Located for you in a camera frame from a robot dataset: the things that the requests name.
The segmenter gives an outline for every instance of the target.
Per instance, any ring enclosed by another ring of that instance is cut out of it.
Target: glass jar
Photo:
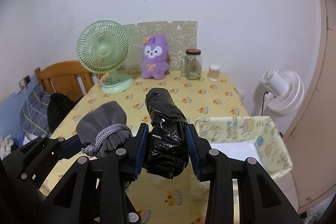
[[[181,60],[181,76],[188,80],[197,80],[202,76],[201,51],[190,48],[185,51],[186,56]]]

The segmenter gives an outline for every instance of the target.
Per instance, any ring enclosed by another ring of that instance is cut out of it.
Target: gray rope
[[[86,148],[82,148],[82,152],[88,156],[91,156],[91,157],[94,156],[94,157],[100,158],[99,149],[101,145],[103,144],[103,141],[106,140],[110,135],[115,134],[119,131],[129,131],[132,133],[129,127],[122,123],[113,124],[103,129],[102,131],[100,131],[96,136],[94,144],[90,144]]]

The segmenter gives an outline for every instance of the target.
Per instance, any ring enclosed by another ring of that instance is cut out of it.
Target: blue wall
[[[38,84],[36,75],[31,76],[31,83],[26,87],[27,96]],[[0,136],[11,135],[15,143],[23,136],[20,126],[20,111],[26,101],[25,91],[18,95],[14,92],[0,105]]]

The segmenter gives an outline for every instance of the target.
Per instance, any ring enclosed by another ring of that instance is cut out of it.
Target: wooden chair
[[[38,68],[35,74],[39,84],[48,93],[63,93],[73,101],[83,96],[77,75],[81,77],[86,92],[89,92],[94,85],[92,73],[86,70],[79,61],[56,63],[42,71]]]

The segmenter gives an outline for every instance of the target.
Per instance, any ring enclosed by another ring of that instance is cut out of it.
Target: patterned tablecloth
[[[135,78],[135,84],[121,93],[105,94],[100,89],[100,84],[96,84],[67,115],[52,138],[68,139],[75,135],[80,119],[109,101],[117,101],[125,110],[127,125],[132,132],[138,130],[141,122],[148,123],[151,130],[150,117],[144,101],[147,92],[153,87],[169,90],[175,104],[190,123],[194,123],[199,116],[247,116],[235,88],[223,73],[217,82],[209,81],[207,72],[202,73],[201,79],[194,81],[180,77],[179,71],[171,71],[163,80],[142,79],[138,72],[130,74]],[[45,185],[52,189],[81,155],[83,154],[78,153],[70,160],[60,160],[47,177]],[[134,207],[141,214],[142,223],[201,224],[204,223],[208,197],[190,194],[193,183],[197,181],[189,163],[184,172],[173,180],[148,174],[142,169],[138,180],[126,191]]]

